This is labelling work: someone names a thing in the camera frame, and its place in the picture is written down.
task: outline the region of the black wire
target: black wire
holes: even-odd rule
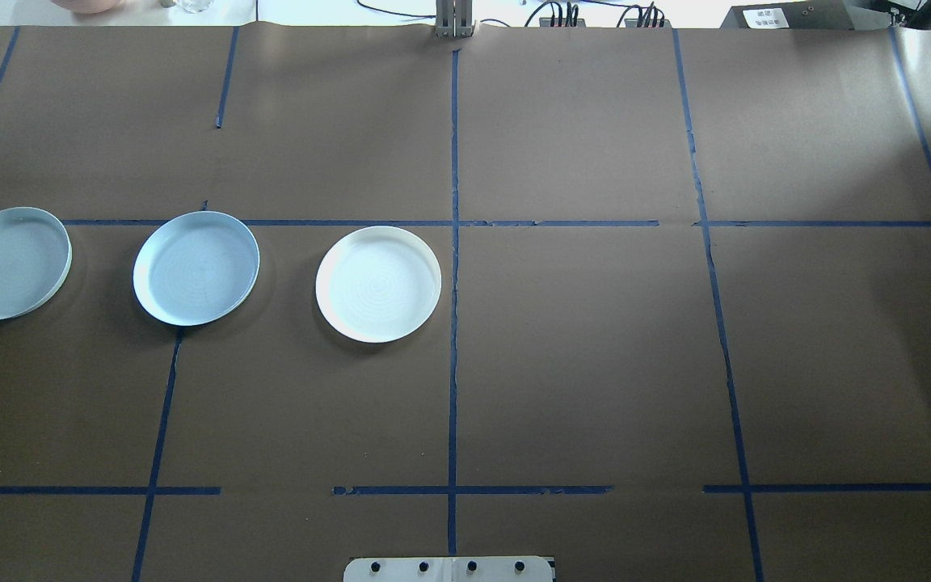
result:
[[[361,0],[355,0],[359,6],[362,8],[368,8],[370,11],[383,12],[384,15],[395,15],[395,16],[407,16],[410,19],[435,19],[436,15],[406,15],[404,12],[393,12],[393,11],[384,11],[383,8],[376,8],[375,6],[369,6]]]
[[[546,7],[549,4],[551,5],[551,23],[555,24],[555,18],[557,18],[557,14],[555,14],[555,8],[557,7],[558,7],[558,18],[561,19],[562,18],[562,4],[555,2],[555,0],[545,0],[544,2],[541,2],[541,5],[539,7],[533,8],[533,12],[531,12],[531,15],[527,19],[527,23],[524,24],[524,28],[527,28],[527,26],[529,26],[529,23],[531,23],[533,16],[536,16],[538,12],[541,11],[541,8]]]
[[[639,23],[642,22],[642,7],[638,6],[637,4],[631,4],[630,6],[624,9],[624,14],[620,15],[620,19],[617,21],[617,28],[620,28],[621,23],[624,23],[624,16],[627,15],[627,12],[631,12],[632,10],[634,10],[634,8],[637,8],[638,10],[638,22]]]
[[[649,28],[649,23],[651,19],[653,19],[653,16],[656,15],[656,11],[656,2],[654,1],[652,4],[649,4],[648,8],[646,8],[646,18],[640,21],[638,25],[642,28]]]

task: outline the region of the table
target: table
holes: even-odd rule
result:
[[[74,266],[0,322],[0,580],[931,579],[931,33],[0,28],[16,205]],[[203,205],[261,275],[168,327]],[[446,290],[383,346],[314,305],[374,224]]]

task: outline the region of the white plate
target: white plate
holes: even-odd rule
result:
[[[261,268],[258,242],[229,214],[182,214],[158,228],[139,251],[132,282],[153,317],[200,325],[236,309]]]
[[[416,331],[440,298],[440,263],[407,230],[369,227],[333,244],[314,280],[326,320],[359,342],[392,342]]]
[[[0,319],[30,313],[56,294],[70,272],[70,237],[41,209],[0,210]]]

